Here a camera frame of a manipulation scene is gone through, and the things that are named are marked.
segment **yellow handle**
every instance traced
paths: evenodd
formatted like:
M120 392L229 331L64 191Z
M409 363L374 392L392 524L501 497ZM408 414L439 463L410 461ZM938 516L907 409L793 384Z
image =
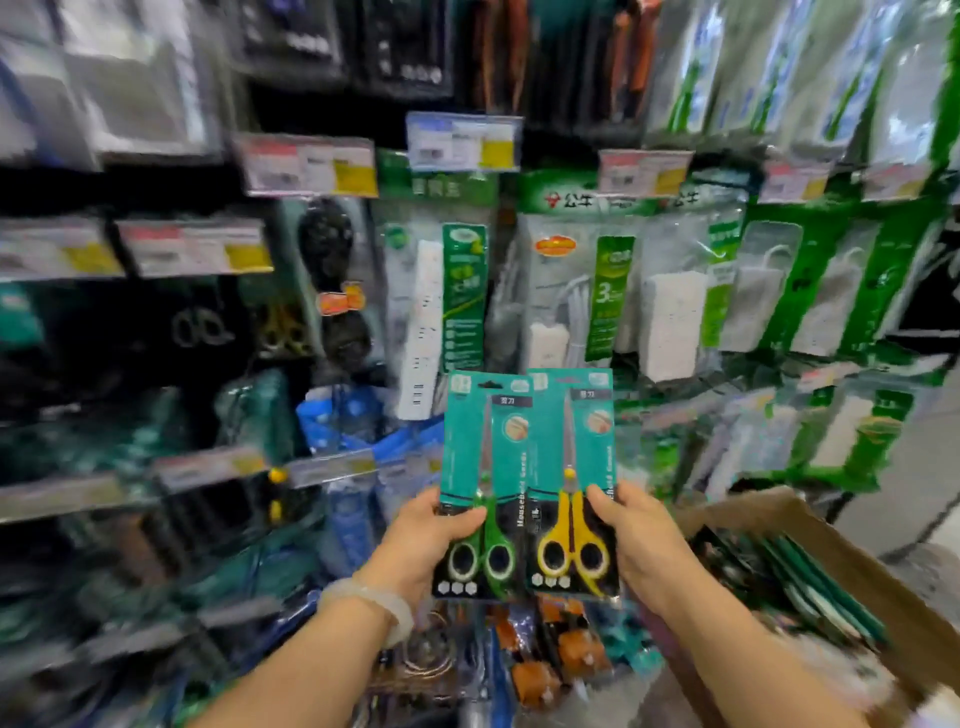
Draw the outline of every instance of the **yellow handle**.
M551 568L546 561L546 550L551 544L557 544L564 553L564 562L559 567ZM570 554L570 496L560 492L560 502L557 504L557 522L547 531L537 545L537 563L544 576L557 578L570 570L572 556Z
M587 525L587 519L584 518L584 508L587 502L584 500L583 491L577 491L573 494L573 544L576 553L573 555L573 561L577 566L577 573L587 584L591 592L598 596L604 594L596 585L596 580L603 578L604 574L610 570L610 552L603 539L597 536ZM594 546L600 552L600 562L591 568L588 568L583 561L583 552L586 546Z

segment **blue and white price tag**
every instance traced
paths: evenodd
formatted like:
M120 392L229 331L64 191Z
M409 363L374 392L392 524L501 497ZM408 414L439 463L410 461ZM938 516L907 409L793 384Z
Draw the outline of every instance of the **blue and white price tag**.
M516 116L411 111L407 114L410 168L418 172L515 172L520 168Z

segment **white jade bracelet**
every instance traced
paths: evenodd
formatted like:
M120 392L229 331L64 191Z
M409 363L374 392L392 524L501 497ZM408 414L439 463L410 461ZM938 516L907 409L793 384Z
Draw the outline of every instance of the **white jade bracelet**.
M387 635L387 641L383 644L384 648L393 647L395 644L406 642L410 633L414 631L414 613L407 604L406 599L390 592L380 592L370 587L365 587L353 579L340 579L330 584L320 595L320 604L317 611L320 612L325 604L337 599L343 599L346 596L359 596L366 599L378 607L383 607L396 619L396 624L391 628Z

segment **scissors blade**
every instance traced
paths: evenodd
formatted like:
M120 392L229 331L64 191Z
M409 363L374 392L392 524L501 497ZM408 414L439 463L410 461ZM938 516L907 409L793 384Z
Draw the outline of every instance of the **scissors blade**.
M577 444L573 425L573 404L570 395L564 398L564 487L573 493L580 489L577 472Z
M484 496L493 495L493 452L492 452L492 422L490 398L483 407L483 435L480 441L480 477L477 489Z

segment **circular product picture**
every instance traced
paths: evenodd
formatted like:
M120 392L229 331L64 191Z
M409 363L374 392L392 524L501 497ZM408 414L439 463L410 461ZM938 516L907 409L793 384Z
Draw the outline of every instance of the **circular product picture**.
M503 425L503 431L514 442L527 439L530 424L519 415L509 418Z
M613 429L613 420L609 413L598 409L590 412L587 417L587 429L598 435L604 435Z

